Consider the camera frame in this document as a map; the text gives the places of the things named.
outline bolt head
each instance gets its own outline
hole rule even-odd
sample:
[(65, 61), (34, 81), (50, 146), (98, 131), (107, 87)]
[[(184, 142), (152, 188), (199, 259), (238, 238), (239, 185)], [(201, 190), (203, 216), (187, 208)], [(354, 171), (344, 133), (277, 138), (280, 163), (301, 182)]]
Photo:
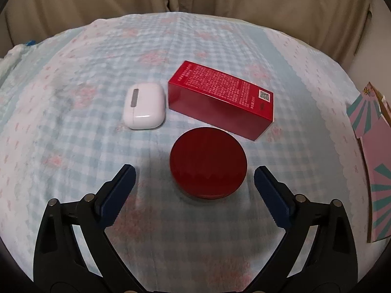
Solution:
[(85, 201), (92, 201), (94, 199), (95, 195), (94, 194), (87, 194), (84, 196)]
[(336, 206), (336, 207), (341, 207), (342, 206), (342, 203), (339, 199), (334, 199), (333, 200), (333, 205)]
[(297, 194), (295, 198), (299, 203), (304, 203), (307, 200), (307, 198), (302, 194)]
[(48, 201), (49, 206), (54, 206), (56, 203), (57, 203), (57, 199), (51, 199), (50, 201)]

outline teal stripe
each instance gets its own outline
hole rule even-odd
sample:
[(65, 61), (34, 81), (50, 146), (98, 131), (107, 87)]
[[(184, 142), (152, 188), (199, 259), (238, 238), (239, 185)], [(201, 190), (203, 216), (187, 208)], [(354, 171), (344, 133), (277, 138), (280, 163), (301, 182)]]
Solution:
[(362, 107), (361, 107), (360, 112), (358, 113), (357, 118), (355, 119), (355, 121), (354, 121), (354, 123), (353, 123), (353, 130), (356, 130), (357, 127), (358, 127), (358, 124), (360, 123), (362, 114), (364, 113), (364, 109), (365, 109), (366, 103), (367, 103), (367, 101), (365, 100), (364, 104), (363, 104)]
[(346, 113), (349, 117), (353, 113), (353, 111), (356, 110), (361, 100), (362, 100), (362, 95), (359, 95), (357, 99), (346, 109)]
[(376, 167), (375, 171), (391, 180), (391, 171), (383, 163)]
[(375, 211), (382, 209), (384, 206), (387, 206), (391, 202), (391, 196), (379, 199), (373, 202), (373, 208)]
[(391, 185), (371, 184), (372, 192), (388, 191), (391, 189)]
[(377, 236), (377, 239), (380, 240), (380, 239), (383, 239), (388, 230), (390, 230), (390, 226), (391, 226), (391, 219), (388, 221), (388, 223), (386, 224), (386, 226), (383, 228), (383, 230), (380, 232), (380, 234)]
[(373, 228), (379, 226), (383, 220), (386, 219), (387, 215), (391, 212), (391, 208), (381, 215), (376, 221), (373, 222)]
[(380, 111), (379, 103), (375, 100), (373, 104), (375, 105), (376, 115), (378, 118), (380, 118), (382, 112)]
[(371, 102), (368, 102), (367, 120), (365, 122), (364, 134), (371, 130)]

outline red box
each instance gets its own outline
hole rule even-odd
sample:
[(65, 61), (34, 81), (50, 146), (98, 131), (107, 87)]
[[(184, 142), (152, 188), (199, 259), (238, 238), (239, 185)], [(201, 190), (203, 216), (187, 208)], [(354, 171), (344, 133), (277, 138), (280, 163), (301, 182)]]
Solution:
[(273, 93), (185, 61), (168, 84), (169, 108), (255, 141), (273, 122)]

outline bed sheet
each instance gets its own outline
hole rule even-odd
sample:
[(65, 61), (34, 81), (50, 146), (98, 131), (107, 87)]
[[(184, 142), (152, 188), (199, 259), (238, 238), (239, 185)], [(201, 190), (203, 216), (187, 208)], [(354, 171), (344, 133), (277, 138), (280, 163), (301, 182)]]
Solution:
[[(167, 81), (184, 60), (273, 91), (275, 120), (255, 142), (234, 135), (248, 174), (232, 195), (211, 202), (180, 193), (169, 153), (185, 131), (207, 124), (167, 109), (163, 126), (132, 131), (121, 120), (134, 83)], [(106, 229), (147, 290), (242, 290), (284, 231), (253, 183), (266, 165), (293, 193), (340, 199), (358, 252), (359, 277), (386, 241), (367, 244), (368, 192), (346, 106), (359, 92), (323, 53), (278, 31), (186, 13), (97, 20), (0, 62), (0, 236), (32, 278), (34, 245), (46, 203), (95, 193), (123, 164), (136, 167), (132, 190)], [(99, 274), (79, 229), (81, 251)], [(300, 271), (315, 228), (291, 272)]]

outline white earbuds case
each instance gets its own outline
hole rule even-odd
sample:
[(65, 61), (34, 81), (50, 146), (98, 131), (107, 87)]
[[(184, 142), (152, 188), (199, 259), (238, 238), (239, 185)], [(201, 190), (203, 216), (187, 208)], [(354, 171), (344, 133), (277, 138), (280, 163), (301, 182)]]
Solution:
[(135, 84), (125, 99), (123, 120), (130, 129), (153, 129), (166, 116), (163, 87), (154, 83)]

